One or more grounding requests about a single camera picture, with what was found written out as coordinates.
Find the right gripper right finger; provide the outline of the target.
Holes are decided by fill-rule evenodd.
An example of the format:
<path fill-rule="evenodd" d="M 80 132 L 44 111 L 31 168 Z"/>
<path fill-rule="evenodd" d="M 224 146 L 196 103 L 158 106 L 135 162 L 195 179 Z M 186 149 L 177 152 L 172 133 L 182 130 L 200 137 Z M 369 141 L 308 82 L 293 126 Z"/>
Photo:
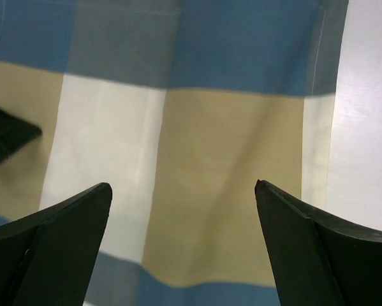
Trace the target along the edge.
<path fill-rule="evenodd" d="M 382 231 L 265 180 L 254 192 L 281 305 L 382 306 Z"/>

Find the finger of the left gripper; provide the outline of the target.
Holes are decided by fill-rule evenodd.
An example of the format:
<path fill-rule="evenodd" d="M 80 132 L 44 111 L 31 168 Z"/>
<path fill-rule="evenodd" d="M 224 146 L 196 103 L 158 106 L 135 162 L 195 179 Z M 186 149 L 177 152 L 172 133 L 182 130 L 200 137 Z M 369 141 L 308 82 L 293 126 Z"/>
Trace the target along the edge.
<path fill-rule="evenodd" d="M 0 109 L 0 164 L 41 135 L 39 126 Z"/>

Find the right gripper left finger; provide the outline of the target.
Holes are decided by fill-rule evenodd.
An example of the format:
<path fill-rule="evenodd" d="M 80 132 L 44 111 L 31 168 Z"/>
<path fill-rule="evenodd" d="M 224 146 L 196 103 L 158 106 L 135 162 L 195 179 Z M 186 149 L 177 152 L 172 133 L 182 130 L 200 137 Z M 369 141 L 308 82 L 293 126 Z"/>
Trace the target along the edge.
<path fill-rule="evenodd" d="M 111 202 L 102 182 L 0 226 L 0 305 L 82 305 Z"/>

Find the blue beige white cloth napkin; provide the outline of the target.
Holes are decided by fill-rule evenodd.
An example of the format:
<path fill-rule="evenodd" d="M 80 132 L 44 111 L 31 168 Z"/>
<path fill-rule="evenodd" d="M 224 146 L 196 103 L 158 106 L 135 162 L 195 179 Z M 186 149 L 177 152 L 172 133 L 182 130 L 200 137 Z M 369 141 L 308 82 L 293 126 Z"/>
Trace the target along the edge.
<path fill-rule="evenodd" d="M 347 7 L 0 1 L 0 225 L 107 182 L 86 305 L 278 305 L 254 186 L 322 206 Z"/>

